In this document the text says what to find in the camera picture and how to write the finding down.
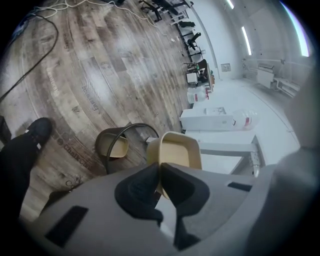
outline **wooden floor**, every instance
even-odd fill
[[[138,0],[126,0],[123,7],[147,17]],[[156,25],[176,43],[145,20],[110,5],[84,3],[49,18],[59,30],[56,47],[0,105],[12,137],[40,117],[54,124],[31,172],[24,220],[37,218],[51,192],[106,174],[94,151],[102,130],[148,123],[159,134],[181,131],[178,117],[188,108],[183,63],[189,61],[182,56],[187,53],[178,31],[167,14],[163,18]],[[1,61],[0,95],[51,48],[54,38],[50,23],[30,21]],[[148,135],[152,133],[143,128],[128,135],[129,152],[118,160],[117,170],[145,163]]]

